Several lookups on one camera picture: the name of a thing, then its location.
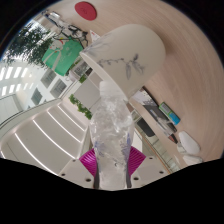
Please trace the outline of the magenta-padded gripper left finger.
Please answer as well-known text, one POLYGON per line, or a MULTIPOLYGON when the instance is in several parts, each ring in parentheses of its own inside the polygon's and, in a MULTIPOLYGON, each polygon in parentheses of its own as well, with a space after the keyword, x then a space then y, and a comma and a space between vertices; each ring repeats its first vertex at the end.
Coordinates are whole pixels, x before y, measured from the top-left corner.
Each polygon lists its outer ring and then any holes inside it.
POLYGON ((81 187, 98 189, 99 176, 94 150, 89 150, 79 159, 71 159, 59 176, 81 187))

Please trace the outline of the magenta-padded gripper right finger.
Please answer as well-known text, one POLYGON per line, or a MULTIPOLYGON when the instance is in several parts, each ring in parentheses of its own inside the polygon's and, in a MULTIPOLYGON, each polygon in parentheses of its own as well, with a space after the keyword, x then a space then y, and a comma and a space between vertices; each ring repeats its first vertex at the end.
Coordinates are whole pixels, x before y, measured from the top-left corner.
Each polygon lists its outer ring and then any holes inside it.
POLYGON ((128 160, 127 187, 140 188, 157 181, 169 172, 155 156, 145 156, 138 149, 132 147, 128 160))

